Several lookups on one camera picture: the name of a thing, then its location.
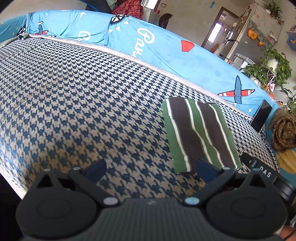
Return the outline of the dark blue jacket pile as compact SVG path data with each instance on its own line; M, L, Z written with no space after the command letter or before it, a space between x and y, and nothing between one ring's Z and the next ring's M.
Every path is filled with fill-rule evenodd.
M106 0L80 0L81 2L85 3L86 10L88 11L96 11L101 13L111 13L111 9Z

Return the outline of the blue cartoon sofa back cover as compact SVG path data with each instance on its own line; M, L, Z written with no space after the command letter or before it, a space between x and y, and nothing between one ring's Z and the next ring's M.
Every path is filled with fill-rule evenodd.
M21 34L55 37L118 51L219 95L250 116L272 97L233 67L182 37L131 16L83 10L38 11L1 21L1 41Z

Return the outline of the red patterned cloth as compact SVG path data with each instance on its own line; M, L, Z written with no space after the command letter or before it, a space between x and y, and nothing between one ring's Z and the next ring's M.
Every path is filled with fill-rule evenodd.
M114 15L122 14L132 16L137 19L142 19L143 7L140 0L119 0L112 13Z

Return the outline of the houndstooth sofa seat cover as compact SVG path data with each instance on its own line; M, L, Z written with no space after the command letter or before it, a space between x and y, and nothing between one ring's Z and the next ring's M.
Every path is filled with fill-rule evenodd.
M251 118L215 94L101 46L27 37L1 48L1 174L24 197L43 170L104 160L98 185L120 200L190 195L205 182L173 171L162 116L173 96L216 102L238 153L279 171Z

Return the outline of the green brown striped shirt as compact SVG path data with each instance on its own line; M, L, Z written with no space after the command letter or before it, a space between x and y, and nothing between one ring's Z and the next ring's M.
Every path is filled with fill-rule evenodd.
M175 173L196 173L199 161L241 169L233 134L216 103L170 97L162 109Z

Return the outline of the dark wooden chair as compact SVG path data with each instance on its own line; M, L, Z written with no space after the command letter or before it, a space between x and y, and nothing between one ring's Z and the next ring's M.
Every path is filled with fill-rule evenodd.
M158 26L163 28L163 29L166 29L167 25L168 25L168 22L172 18L172 16L173 15L170 14L170 13L165 13L165 14L161 15L161 17L159 18Z

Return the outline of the brown patterned scarf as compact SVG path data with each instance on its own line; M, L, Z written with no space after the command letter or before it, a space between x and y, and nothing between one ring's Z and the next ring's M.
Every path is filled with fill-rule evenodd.
M272 147L277 152L295 148L295 114L279 108L269 124L272 130Z

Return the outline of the smartphone leaning on sofa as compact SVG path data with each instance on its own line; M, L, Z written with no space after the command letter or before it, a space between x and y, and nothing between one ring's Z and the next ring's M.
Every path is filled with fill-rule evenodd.
M271 110L272 110L271 105L266 100L263 100L259 109L256 111L250 123L251 127L255 131L260 132L269 114L271 113Z

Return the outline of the silver refrigerator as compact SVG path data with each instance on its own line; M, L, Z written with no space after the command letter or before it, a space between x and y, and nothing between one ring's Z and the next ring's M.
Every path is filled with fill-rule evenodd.
M272 48L278 40L281 25L266 7L263 1L248 5L220 45L218 56L238 70L259 63L263 50ZM249 29L257 33L255 40L247 36Z

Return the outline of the green potted plant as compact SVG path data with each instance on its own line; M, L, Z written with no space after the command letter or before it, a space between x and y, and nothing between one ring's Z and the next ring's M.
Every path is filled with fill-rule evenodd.
M264 49L263 53L258 64L247 64L240 71L262 88L272 100L295 114L295 92L285 88L287 80L292 76L290 61L277 49Z

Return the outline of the orange toy on fridge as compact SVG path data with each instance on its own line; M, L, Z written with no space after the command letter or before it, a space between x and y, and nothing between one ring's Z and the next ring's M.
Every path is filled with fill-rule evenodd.
M256 33L254 30L249 29L249 30L247 31L247 36L248 36L250 39L255 40L255 39L257 38L257 33Z

